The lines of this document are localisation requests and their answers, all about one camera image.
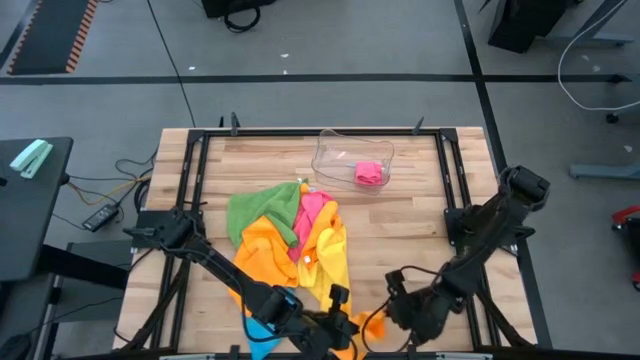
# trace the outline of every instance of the orange and black floor mat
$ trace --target orange and black floor mat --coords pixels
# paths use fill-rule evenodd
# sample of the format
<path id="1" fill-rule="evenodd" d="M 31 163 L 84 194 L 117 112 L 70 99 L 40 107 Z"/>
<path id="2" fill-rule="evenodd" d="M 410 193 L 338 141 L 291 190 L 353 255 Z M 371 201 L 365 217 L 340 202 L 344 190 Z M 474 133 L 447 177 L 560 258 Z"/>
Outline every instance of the orange and black floor mat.
<path id="1" fill-rule="evenodd" d="M 9 64 L 9 75 L 73 72 L 97 5 L 97 0 L 40 0 Z"/>

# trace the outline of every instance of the mint green object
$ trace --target mint green object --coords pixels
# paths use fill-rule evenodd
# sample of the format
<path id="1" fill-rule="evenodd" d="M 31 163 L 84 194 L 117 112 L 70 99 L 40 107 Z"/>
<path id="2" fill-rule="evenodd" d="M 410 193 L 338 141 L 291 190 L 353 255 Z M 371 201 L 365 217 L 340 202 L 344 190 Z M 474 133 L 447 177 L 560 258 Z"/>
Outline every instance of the mint green object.
<path id="1" fill-rule="evenodd" d="M 283 183 L 253 194 L 232 195 L 227 209 L 227 231 L 233 246 L 242 244 L 242 231 L 258 220 L 267 219 L 280 231 L 289 247 L 298 246 L 298 237 L 293 232 L 293 221 L 300 203 L 300 184 Z"/>
<path id="2" fill-rule="evenodd" d="M 16 156 L 9 166 L 15 171 L 22 171 L 20 176 L 33 179 L 42 163 L 53 149 L 53 145 L 44 140 L 34 140 L 26 149 Z"/>

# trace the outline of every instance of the floor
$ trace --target floor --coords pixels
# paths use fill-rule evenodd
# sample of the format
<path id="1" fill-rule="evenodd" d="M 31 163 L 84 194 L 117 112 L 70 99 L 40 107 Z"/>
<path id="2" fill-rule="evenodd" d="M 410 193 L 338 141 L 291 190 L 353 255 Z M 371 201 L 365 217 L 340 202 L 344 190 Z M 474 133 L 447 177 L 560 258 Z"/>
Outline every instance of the floor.
<path id="1" fill-rule="evenodd" d="M 425 126 L 491 127 L 495 121 L 507 163 L 530 167 L 552 184 L 547 207 L 528 224 L 537 230 L 530 248 L 554 347 L 640 354 L 635 341 L 640 294 L 629 281 L 638 264 L 610 230 L 611 213 L 636 204 L 640 185 L 567 175 L 571 163 L 637 161 L 640 116 L 606 124 L 603 113 L 580 110 L 550 81 L 487 82 L 487 99 L 474 82 L 399 76 L 472 74 L 456 5 L 463 5 L 468 17 L 483 74 L 555 75 L 561 47 L 537 41 L 528 53 L 517 55 L 486 44 L 496 1 L 478 13 L 483 2 L 279 0 L 263 9 L 254 31 L 235 35 L 222 22 L 206 19 L 198 0 L 151 0 L 176 67 L 189 80 L 184 88 L 197 126 L 217 126 L 220 116 L 232 111 L 245 127 L 408 126 L 422 116 Z M 553 33 L 575 32 L 600 3 L 587 0 L 570 9 Z M 0 46 L 28 6 L 29 0 L 0 2 Z M 639 12 L 640 2 L 628 2 L 605 30 L 640 38 Z M 569 53 L 564 71 L 640 73 L 639 55 L 640 43 L 581 47 Z M 358 75 L 358 81 L 340 76 L 283 81 L 282 76 L 317 74 L 390 76 Z M 42 86 L 20 85 L 8 81 L 6 64 L 2 68 L 0 138 L 71 136 L 70 174 L 116 175 L 117 159 L 144 160 L 153 153 L 162 128 L 192 126 L 174 75 L 145 1 L 100 4 L 73 74 L 38 77 Z M 233 81 L 225 75 L 239 76 Z M 257 75 L 276 75 L 276 80 Z M 68 85 L 53 85 L 56 79 L 51 78 L 57 77 Z M 589 105 L 618 106 L 639 97 L 638 88 L 628 83 L 574 82 L 567 87 Z M 495 135 L 491 140 L 499 158 Z M 97 191 L 114 186 L 77 185 Z M 61 190 L 58 215 L 79 223 L 93 211 L 69 188 Z M 122 239 L 121 228 L 136 219 L 130 200 L 125 211 L 121 223 L 95 234 L 54 219 L 46 242 L 64 247 Z M 113 325 L 63 326 L 56 352 L 107 351 Z"/>

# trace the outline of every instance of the blue cloth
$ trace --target blue cloth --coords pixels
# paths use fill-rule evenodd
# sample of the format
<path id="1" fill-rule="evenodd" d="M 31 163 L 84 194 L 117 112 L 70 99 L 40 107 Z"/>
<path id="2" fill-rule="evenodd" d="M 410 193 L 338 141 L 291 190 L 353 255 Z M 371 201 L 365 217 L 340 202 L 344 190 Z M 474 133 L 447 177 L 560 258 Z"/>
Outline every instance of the blue cloth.
<path id="1" fill-rule="evenodd" d="M 292 288 L 287 288 L 287 291 L 293 294 Z M 269 336 L 273 336 L 274 326 L 272 324 L 268 324 L 268 326 L 269 329 L 262 326 L 262 324 L 260 324 L 256 319 L 252 317 L 247 318 L 247 330 L 249 331 L 249 335 L 256 339 L 264 339 Z M 276 339 L 267 342 L 253 342 L 248 340 L 249 349 L 251 349 L 251 360 L 262 360 L 267 357 L 267 355 L 271 354 L 273 349 L 280 344 L 280 340 L 281 339 Z"/>

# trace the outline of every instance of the pile of cloth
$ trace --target pile of cloth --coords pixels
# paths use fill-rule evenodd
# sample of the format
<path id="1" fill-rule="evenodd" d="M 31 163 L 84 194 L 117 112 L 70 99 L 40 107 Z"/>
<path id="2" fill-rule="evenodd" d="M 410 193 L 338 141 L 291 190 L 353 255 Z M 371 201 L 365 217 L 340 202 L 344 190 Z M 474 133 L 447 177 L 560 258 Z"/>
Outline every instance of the pile of cloth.
<path id="1" fill-rule="evenodd" d="M 227 230 L 237 249 L 233 262 L 253 280 L 280 285 L 292 293 L 304 287 L 318 299 L 321 311 L 331 306 L 332 284 L 349 289 L 347 230 L 338 215 L 338 203 L 329 194 L 305 182 L 288 182 L 258 193 L 233 195 L 227 211 Z M 240 296 L 229 292 L 240 306 Z M 352 316 L 351 298 L 341 309 L 362 329 L 370 312 Z M 246 325 L 253 338 L 273 335 L 251 317 Z M 374 341 L 385 336 L 382 313 L 371 319 L 365 336 Z M 353 340 L 361 344 L 361 335 Z M 278 343 L 249 341 L 252 359 L 263 359 Z M 362 359 L 364 346 L 357 347 Z M 334 354 L 350 360 L 353 345 Z"/>

